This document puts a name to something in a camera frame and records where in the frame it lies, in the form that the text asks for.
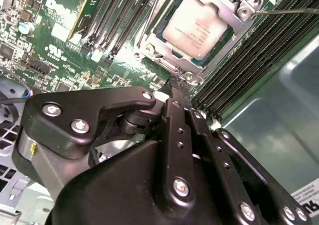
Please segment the motherboard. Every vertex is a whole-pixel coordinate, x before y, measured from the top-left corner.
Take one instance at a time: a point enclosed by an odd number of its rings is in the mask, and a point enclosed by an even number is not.
[[[256,31],[277,25],[253,13],[286,1],[0,0],[1,67],[38,92],[157,91],[174,75],[189,83],[194,106],[216,117],[235,100],[216,102],[218,94],[206,102],[210,87],[221,84],[219,78],[237,79],[242,64],[232,57],[250,51],[245,42],[258,37]],[[216,103],[224,103],[218,113]]]

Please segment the screw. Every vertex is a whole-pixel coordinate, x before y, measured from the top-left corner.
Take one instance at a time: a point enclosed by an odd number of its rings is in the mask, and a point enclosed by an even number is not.
[[[56,117],[58,115],[61,115],[62,110],[59,106],[54,104],[47,104],[44,107],[42,107],[43,113],[45,113],[48,116]]]
[[[293,214],[293,212],[291,212],[291,210],[288,207],[284,206],[284,212],[291,221],[295,220],[295,215]]]
[[[147,92],[143,92],[143,97],[145,97],[148,100],[152,99],[152,96]]]
[[[181,179],[174,179],[173,187],[177,194],[181,197],[186,197],[189,194],[188,185]]]
[[[245,18],[247,16],[247,13],[248,13],[248,10],[246,8],[240,8],[238,9],[238,15],[241,17],[241,18]]]
[[[228,134],[227,132],[225,132],[225,131],[222,131],[221,134],[222,134],[226,139],[229,139],[229,138],[230,138],[229,134]]]
[[[150,55],[153,55],[154,52],[155,52],[155,49],[154,49],[154,47],[151,44],[146,44],[144,46],[144,50]]]
[[[306,217],[305,213],[300,208],[296,208],[296,212],[301,220],[307,221],[307,217]]]
[[[71,123],[71,129],[79,134],[85,134],[89,131],[90,126],[85,120],[75,119]]]
[[[240,204],[240,209],[245,218],[247,218],[249,221],[254,221],[255,220],[255,214],[251,207],[247,203],[241,203]]]
[[[180,104],[177,101],[172,101],[173,105],[176,106],[177,108],[180,108]]]
[[[195,111],[194,114],[195,114],[196,118],[198,118],[198,119],[202,118],[202,116],[201,116],[201,114],[199,112]]]

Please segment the black memory slot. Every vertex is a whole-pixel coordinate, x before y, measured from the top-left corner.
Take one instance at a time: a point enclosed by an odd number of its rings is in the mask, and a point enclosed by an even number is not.
[[[315,15],[304,15],[300,21],[302,30],[301,27],[299,27],[300,30],[298,30],[295,35],[293,35],[286,41],[285,47],[281,50],[289,51],[294,46],[296,46],[299,43],[300,39],[306,36],[306,34],[309,33],[318,24],[319,19],[316,18]],[[277,54],[275,58],[268,60],[267,58],[265,58],[265,61],[259,64],[259,68],[254,72],[253,75],[250,75],[250,77],[247,78],[244,83],[239,85],[239,87],[235,91],[233,91],[232,93],[228,93],[228,95],[225,95],[224,98],[221,99],[221,102],[216,105],[217,111],[219,113],[224,113],[234,102],[236,102],[237,99],[243,96],[249,88],[251,88],[256,82],[258,82],[258,80],[261,79],[265,75],[265,73],[269,72],[276,63],[279,63],[281,58],[282,57]]]
[[[318,0],[282,0],[275,9],[318,7]],[[204,85],[193,103],[208,116],[226,112],[319,23],[315,15],[272,15]]]
[[[309,1],[310,0],[302,0],[302,2],[298,5],[300,5],[301,8],[307,7],[307,5],[309,5]],[[229,73],[227,77],[223,79],[216,90],[214,90],[214,92],[211,93],[210,97],[206,100],[206,106],[210,107],[215,101],[217,101],[219,97],[232,85],[233,81],[240,81],[236,80],[236,78],[242,78],[241,75],[244,74],[246,71],[248,71],[249,74],[253,73],[255,68],[254,65],[258,65],[259,61],[266,56],[264,54],[264,51],[266,51],[267,49],[266,47],[274,48],[277,46],[278,43],[283,43],[282,40],[276,40],[276,38],[280,36],[281,39],[284,39],[286,38],[286,36],[289,36],[291,32],[285,29],[288,28],[291,24],[296,25],[297,22],[295,22],[295,20],[297,20],[297,18],[297,14],[291,14],[286,15],[279,22],[277,22],[277,30],[271,30],[266,35],[268,40],[263,39],[262,41],[260,41],[259,44],[253,47],[247,57],[243,57],[244,60],[242,59],[242,61],[240,62],[240,65],[242,67],[235,67],[233,72]]]
[[[297,0],[284,0],[275,7],[275,9],[288,9],[291,8]],[[238,67],[238,63],[240,63],[241,59],[245,57],[248,53],[250,53],[251,48],[254,46],[254,44],[257,44],[260,40],[261,36],[266,35],[269,31],[271,31],[271,28],[276,24],[280,18],[282,18],[283,15],[274,15],[272,17],[268,17],[262,25],[258,28],[258,32],[253,33],[253,35],[243,43],[242,47],[235,52],[235,54],[226,62],[226,64],[218,70],[213,78],[206,83],[205,87],[202,88],[202,90],[198,93],[196,96],[196,99],[199,103],[203,103],[203,101],[206,101],[206,98],[208,96],[211,96],[212,91],[219,86],[219,83],[221,83],[224,78],[234,70],[234,68]]]
[[[107,23],[109,22],[110,18],[112,17],[116,8],[118,7],[120,1],[121,0],[111,0],[111,2],[108,4],[107,9],[105,9],[105,14],[103,15],[102,20],[96,29],[96,33],[94,35],[95,38],[98,38],[100,34],[103,32]]]
[[[105,10],[105,12],[107,12],[108,7],[110,6],[110,4],[108,4],[107,8],[103,8],[103,5],[105,3],[106,0],[99,0],[98,5],[96,6],[93,15],[91,16],[91,18],[89,19],[90,22],[88,23],[89,26],[88,28],[85,30],[85,32],[83,33],[83,37],[85,37],[88,33],[92,33],[95,34],[96,29],[100,26],[101,22],[102,22],[102,17],[101,18],[97,18],[97,16],[99,15],[100,11],[103,9]]]
[[[110,45],[110,41],[115,37],[116,32],[119,29],[119,25],[123,22],[123,20],[127,17],[130,9],[135,6],[136,0],[127,0],[123,9],[120,12],[120,15],[116,18],[113,26],[109,30],[105,30],[104,34],[101,37],[104,37],[103,42],[100,45],[103,45],[103,48],[107,48]]]
[[[135,10],[133,17],[131,17],[130,21],[126,24],[113,49],[111,50],[111,55],[116,55],[119,52],[126,39],[131,34],[134,26],[140,20],[144,10],[146,9],[150,1],[151,0],[142,0],[140,6],[137,8],[137,10]]]

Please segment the green circuit board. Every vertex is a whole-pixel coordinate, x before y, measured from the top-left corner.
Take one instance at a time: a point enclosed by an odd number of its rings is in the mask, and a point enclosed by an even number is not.
[[[99,0],[34,0],[39,8],[28,8],[28,0],[14,0],[13,7],[0,14],[0,42],[14,49],[12,61],[6,67],[19,75],[29,85],[43,92],[61,90],[87,90],[124,86],[143,86],[160,89],[170,73],[147,58],[135,56],[134,44],[154,3],[150,0],[141,20],[111,64],[96,62],[83,52],[81,41],[70,40],[80,27],[85,15],[91,14]],[[265,7],[273,7],[276,0],[265,0]],[[35,25],[32,35],[18,31],[23,11],[32,13]],[[110,21],[116,20],[116,13]],[[50,67],[47,75],[39,74],[19,63],[24,52]]]

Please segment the ram slot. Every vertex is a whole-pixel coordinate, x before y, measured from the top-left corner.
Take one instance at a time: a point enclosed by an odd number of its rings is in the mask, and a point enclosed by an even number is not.
[[[113,38],[115,37],[120,25],[123,23],[125,18],[128,16],[128,13],[130,9],[135,8],[138,3],[140,3],[141,0],[127,0],[125,3],[124,8],[121,10],[120,15],[117,17],[115,22],[113,23],[113,26],[110,28],[110,30],[106,30],[103,35],[103,42],[100,44],[102,48],[107,48]]]
[[[129,22],[125,25],[123,31],[119,35],[115,45],[113,46],[111,53],[110,53],[110,58],[114,58],[115,55],[118,54],[122,46],[124,45],[125,41],[131,34],[134,26],[136,23],[141,19],[141,16],[146,9],[146,7],[149,5],[151,0],[142,0],[141,4],[139,7],[134,11],[133,16],[129,20]]]
[[[108,42],[112,40],[112,38],[114,38],[117,30],[119,29],[119,26],[127,17],[130,9],[136,6],[137,2],[139,2],[139,0],[127,0],[125,2],[124,7],[121,9],[116,20],[103,31],[103,33],[100,35],[100,38],[97,40],[98,42],[100,42],[99,44],[102,48],[106,48],[108,46]]]
[[[104,14],[102,22],[100,26],[98,27],[96,33],[94,34],[93,41],[95,43],[100,43],[103,34],[105,33],[106,26],[110,22],[111,17],[114,15],[116,9],[120,8],[125,0],[112,0],[110,3],[110,7],[107,10],[106,14]]]
[[[82,37],[85,37],[86,35],[92,36],[95,34],[99,26],[101,25],[101,22],[103,20],[103,17],[105,13],[108,11],[108,8],[111,5],[112,0],[99,0],[98,5],[96,6],[93,15],[88,20],[89,22],[86,23],[85,30],[82,32]]]

